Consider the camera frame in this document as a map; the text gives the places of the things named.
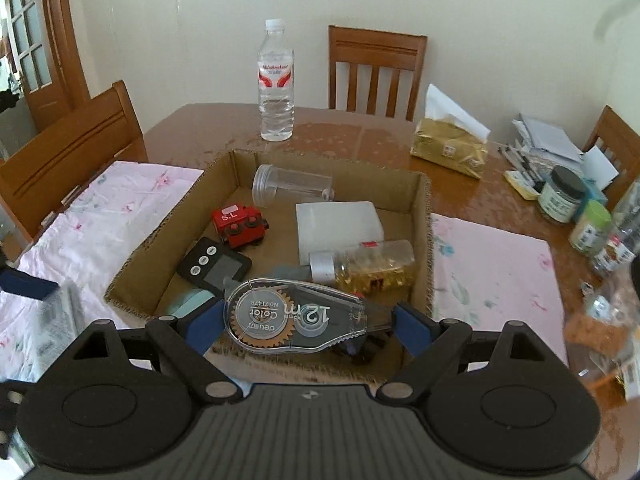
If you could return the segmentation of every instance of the white tissue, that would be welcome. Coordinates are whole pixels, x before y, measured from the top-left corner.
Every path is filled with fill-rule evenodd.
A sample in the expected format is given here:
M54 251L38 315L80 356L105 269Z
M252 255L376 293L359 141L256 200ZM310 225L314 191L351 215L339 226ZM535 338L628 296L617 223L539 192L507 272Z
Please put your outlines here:
M468 131L478 140L486 142L491 130L466 113L453 99L445 95L436 85L429 85L424 107L424 116L434 121L445 121Z

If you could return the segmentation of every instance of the red toy train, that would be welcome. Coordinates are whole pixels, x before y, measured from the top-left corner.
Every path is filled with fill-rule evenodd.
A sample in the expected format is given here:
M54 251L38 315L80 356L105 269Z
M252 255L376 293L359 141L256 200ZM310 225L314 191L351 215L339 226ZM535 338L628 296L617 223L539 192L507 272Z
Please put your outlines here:
M241 204L216 209L211 218L220 239L228 243L232 249L260 243L264 238L264 232L269 228L257 207Z

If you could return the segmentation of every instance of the water bottle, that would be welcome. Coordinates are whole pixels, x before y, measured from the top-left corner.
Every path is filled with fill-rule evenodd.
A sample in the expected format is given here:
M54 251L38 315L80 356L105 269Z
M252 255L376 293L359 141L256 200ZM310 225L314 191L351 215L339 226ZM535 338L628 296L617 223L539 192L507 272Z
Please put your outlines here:
M286 140L293 134L293 49L284 41L284 21L267 20L267 35L258 52L260 134Z

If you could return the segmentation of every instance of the correction tape gear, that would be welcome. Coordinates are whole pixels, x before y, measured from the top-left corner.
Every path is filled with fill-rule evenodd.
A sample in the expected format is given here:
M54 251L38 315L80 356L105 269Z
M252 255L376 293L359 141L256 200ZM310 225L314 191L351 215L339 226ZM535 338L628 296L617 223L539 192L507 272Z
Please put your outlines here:
M275 288L252 288L231 306L230 328L252 347L282 345L293 334L295 321L286 315L292 306L290 298Z

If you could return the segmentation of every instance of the cardboard box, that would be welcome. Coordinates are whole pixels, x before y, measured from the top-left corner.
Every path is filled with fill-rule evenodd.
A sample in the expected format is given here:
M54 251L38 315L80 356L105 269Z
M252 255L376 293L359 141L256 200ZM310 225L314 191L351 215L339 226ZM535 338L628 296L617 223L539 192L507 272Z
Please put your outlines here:
M388 305L389 313L398 300L431 313L433 301L433 240L431 234L431 183L425 175L389 170L374 165L323 158L315 155L254 153L236 150L217 159L160 226L134 251L105 294L112 305L148 318L161 315L167 306L192 286L175 274L178 263L201 236L219 239L211 222L214 209L233 203L252 204L251 188L256 169L274 164L289 170L330 174L334 178L335 199L373 202L384 227L385 239L405 238L414 245L418 265L417 283L412 290L369 298ZM268 276L278 265L298 265L298 230L295 204L276 202L263 208L270 228L259 246L242 252L252 259L249 278ZM245 352L225 336L207 355L225 373L243 378L241 368L275 373L283 381L367 382L377 384L402 366L403 352L391 338L365 365L327 349L316 354L262 356Z

